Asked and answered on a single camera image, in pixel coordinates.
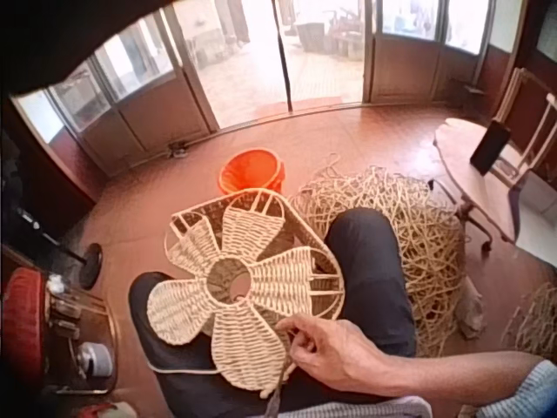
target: hand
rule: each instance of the hand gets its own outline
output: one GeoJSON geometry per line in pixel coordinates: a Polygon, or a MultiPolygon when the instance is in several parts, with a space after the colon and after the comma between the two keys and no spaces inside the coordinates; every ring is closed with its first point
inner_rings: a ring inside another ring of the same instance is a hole
{"type": "Polygon", "coordinates": [[[341,391],[385,394],[389,356],[349,320],[298,313],[280,321],[277,329],[297,332],[290,356],[314,379],[341,391]]]}

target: orange bucket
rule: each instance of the orange bucket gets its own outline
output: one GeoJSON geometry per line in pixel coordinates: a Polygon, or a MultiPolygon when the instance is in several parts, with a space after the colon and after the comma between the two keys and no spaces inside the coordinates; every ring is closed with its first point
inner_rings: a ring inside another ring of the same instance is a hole
{"type": "Polygon", "coordinates": [[[241,152],[220,171],[218,188],[224,194],[252,187],[281,192],[285,165],[273,151],[253,149],[241,152]]]}

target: pile of rattan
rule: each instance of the pile of rattan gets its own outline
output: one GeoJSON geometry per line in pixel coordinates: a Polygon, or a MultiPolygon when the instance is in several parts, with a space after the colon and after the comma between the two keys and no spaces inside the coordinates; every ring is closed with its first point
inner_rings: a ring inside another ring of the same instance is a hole
{"type": "Polygon", "coordinates": [[[275,332],[276,323],[295,313],[339,315],[345,291],[337,261],[282,196],[263,189],[175,213],[170,229],[168,259],[193,278],[157,284],[147,316],[168,344],[210,335],[216,369],[151,367],[158,373],[220,373],[266,397],[279,382],[290,344],[275,332]],[[244,292],[234,294],[242,280],[244,292]]]}
{"type": "Polygon", "coordinates": [[[456,329],[453,312],[465,271],[465,237],[455,209],[432,199],[425,182],[379,167],[341,176],[329,166],[291,203],[322,238],[339,213],[354,207],[371,207],[389,219],[399,240],[418,354],[440,355],[456,329]]]}
{"type": "Polygon", "coordinates": [[[557,361],[557,287],[543,284],[526,311],[516,308],[503,333],[502,346],[557,361]]]}

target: dark trousers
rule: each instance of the dark trousers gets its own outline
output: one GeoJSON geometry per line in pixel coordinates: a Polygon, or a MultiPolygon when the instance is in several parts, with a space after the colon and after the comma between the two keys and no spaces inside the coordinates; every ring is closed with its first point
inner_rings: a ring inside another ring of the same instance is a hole
{"type": "MultiPolygon", "coordinates": [[[[346,299],[340,318],[358,325],[388,354],[415,355],[412,309],[406,295],[396,237],[388,220],[372,209],[340,214],[325,238],[340,264],[346,299]]],[[[130,310],[149,362],[160,368],[214,369],[211,339],[198,335],[190,344],[165,344],[152,331],[146,314],[151,289],[171,280],[162,273],[144,273],[133,283],[130,310]]],[[[265,412],[267,400],[257,392],[235,388],[219,374],[157,374],[166,402],[175,416],[249,416],[265,412]]],[[[373,403],[379,397],[334,391],[296,369],[282,391],[281,412],[341,401],[373,403]]]]}

